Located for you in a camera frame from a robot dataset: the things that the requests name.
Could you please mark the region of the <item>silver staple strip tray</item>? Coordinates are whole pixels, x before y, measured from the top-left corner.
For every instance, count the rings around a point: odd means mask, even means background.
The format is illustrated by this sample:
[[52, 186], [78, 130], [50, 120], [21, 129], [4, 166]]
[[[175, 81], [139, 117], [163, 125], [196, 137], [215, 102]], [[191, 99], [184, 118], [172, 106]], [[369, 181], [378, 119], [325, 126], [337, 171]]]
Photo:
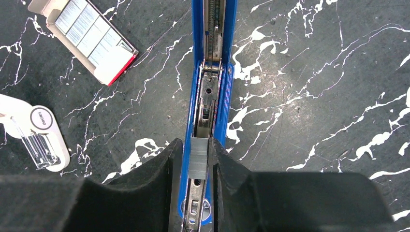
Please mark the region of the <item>silver staple strip tray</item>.
[[28, 10], [45, 16], [52, 34], [103, 85], [112, 85], [138, 56], [89, 0], [33, 0]]

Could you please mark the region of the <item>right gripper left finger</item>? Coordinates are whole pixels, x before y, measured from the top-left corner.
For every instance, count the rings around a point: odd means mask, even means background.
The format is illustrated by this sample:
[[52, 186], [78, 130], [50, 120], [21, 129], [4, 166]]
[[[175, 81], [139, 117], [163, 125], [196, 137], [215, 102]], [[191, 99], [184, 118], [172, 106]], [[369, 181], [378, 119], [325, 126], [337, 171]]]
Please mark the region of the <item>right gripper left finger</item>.
[[177, 184], [174, 164], [183, 143], [174, 139], [160, 154], [107, 184], [90, 178], [3, 175], [3, 232], [171, 232]]

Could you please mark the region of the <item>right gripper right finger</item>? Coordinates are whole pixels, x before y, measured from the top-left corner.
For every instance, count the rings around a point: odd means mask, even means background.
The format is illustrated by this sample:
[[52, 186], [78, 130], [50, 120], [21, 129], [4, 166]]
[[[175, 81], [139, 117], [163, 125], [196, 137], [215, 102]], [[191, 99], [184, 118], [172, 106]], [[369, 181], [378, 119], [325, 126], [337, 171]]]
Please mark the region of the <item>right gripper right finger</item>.
[[216, 232], [392, 232], [376, 185], [358, 173], [257, 172], [208, 142]]

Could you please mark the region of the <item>grey staple strip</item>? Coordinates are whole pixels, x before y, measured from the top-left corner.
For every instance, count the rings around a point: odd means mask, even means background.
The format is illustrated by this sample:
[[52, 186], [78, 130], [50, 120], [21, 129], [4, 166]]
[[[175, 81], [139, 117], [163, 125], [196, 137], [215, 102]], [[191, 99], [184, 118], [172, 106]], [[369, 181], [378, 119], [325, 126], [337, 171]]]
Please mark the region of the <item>grey staple strip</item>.
[[191, 137], [188, 177], [205, 180], [207, 178], [208, 138]]

